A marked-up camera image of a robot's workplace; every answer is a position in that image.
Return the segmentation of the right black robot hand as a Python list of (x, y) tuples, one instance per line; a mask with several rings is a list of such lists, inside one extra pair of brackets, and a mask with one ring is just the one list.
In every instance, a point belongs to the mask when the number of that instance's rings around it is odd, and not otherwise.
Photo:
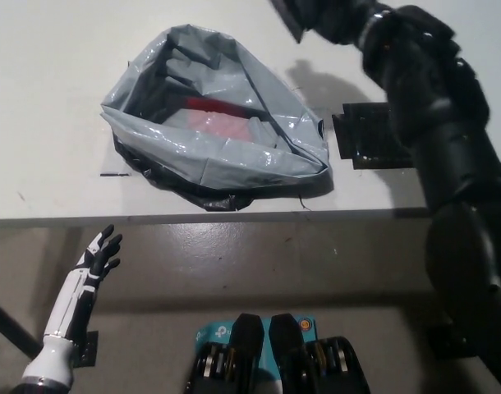
[(300, 13), (308, 30), (333, 44), (355, 44), (375, 10), (376, 1), (304, 1)]

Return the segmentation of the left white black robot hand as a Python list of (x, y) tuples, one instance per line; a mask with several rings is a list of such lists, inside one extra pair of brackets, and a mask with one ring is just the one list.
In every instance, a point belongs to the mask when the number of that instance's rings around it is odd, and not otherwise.
[(109, 225), (98, 233), (67, 274), (44, 330), (45, 336), (74, 343), (85, 338), (100, 284), (121, 262), (117, 253), (122, 235), (113, 232), (114, 226)]

